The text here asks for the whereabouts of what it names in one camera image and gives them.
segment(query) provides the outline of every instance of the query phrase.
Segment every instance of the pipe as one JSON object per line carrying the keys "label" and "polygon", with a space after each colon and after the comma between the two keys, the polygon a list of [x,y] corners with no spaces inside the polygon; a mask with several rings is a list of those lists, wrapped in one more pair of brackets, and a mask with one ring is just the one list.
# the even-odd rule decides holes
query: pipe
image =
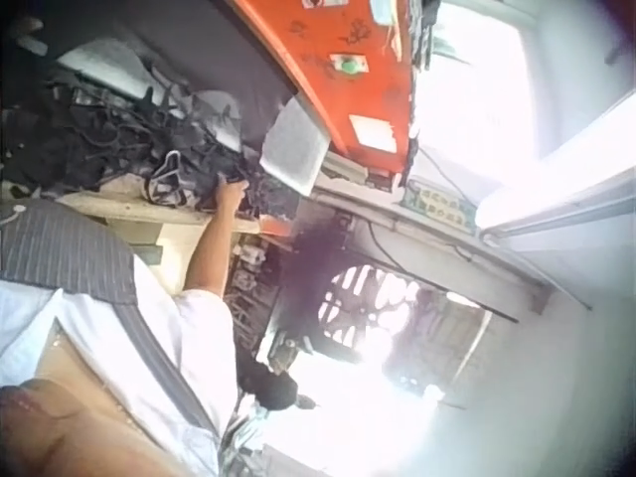
{"label": "pipe", "polygon": [[636,194],[630,197],[607,201],[584,210],[562,214],[555,218],[539,220],[530,224],[510,227],[497,232],[498,239],[508,239],[525,234],[535,234],[553,229],[578,226],[589,222],[602,221],[614,217],[631,214],[636,206]]}

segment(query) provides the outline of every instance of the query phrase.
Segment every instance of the sticker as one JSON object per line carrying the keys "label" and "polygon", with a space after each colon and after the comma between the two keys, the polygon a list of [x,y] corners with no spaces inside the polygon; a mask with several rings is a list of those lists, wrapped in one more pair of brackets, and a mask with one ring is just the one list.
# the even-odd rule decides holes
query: sticker
{"label": "sticker", "polygon": [[394,23],[393,0],[369,0],[374,22],[383,27],[390,27]]}
{"label": "sticker", "polygon": [[408,179],[406,181],[400,204],[467,235],[476,235],[476,208],[464,199],[443,192],[423,180]]}
{"label": "sticker", "polygon": [[349,0],[302,0],[302,6],[305,8],[344,7],[345,5],[349,5]]}
{"label": "sticker", "polygon": [[357,75],[358,73],[368,73],[369,64],[364,55],[329,55],[331,63],[336,71],[347,75]]}
{"label": "sticker", "polygon": [[394,129],[390,123],[355,114],[350,114],[349,120],[360,144],[381,151],[398,152],[398,143],[394,138]]}

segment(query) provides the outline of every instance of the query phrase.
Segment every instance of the orange panel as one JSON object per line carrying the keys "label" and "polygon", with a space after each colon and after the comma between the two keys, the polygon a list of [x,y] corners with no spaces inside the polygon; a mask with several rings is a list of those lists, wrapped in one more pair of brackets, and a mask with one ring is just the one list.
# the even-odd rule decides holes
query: orange panel
{"label": "orange panel", "polygon": [[[398,29],[376,24],[369,0],[317,8],[303,7],[303,0],[235,2],[312,101],[338,152],[369,168],[402,172],[411,92],[406,0],[397,0]],[[399,31],[401,61],[391,46],[395,31]],[[354,76],[341,73],[332,65],[332,54],[364,55],[369,72]],[[388,122],[397,152],[360,144],[350,114]]]}

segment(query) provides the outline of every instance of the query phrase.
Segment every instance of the fluorescent light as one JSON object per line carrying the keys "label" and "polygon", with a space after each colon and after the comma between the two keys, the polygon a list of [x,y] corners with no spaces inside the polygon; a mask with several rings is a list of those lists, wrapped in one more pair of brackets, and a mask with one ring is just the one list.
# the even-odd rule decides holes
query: fluorescent light
{"label": "fluorescent light", "polygon": [[575,194],[636,167],[636,93],[548,157],[534,177],[482,201],[480,229],[524,219],[557,207]]}

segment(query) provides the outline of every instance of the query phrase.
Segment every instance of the window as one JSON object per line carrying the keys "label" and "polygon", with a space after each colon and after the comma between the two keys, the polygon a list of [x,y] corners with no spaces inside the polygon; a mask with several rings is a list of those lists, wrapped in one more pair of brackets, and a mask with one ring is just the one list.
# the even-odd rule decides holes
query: window
{"label": "window", "polygon": [[442,4],[415,114],[422,147],[510,183],[536,160],[535,116],[519,30]]}

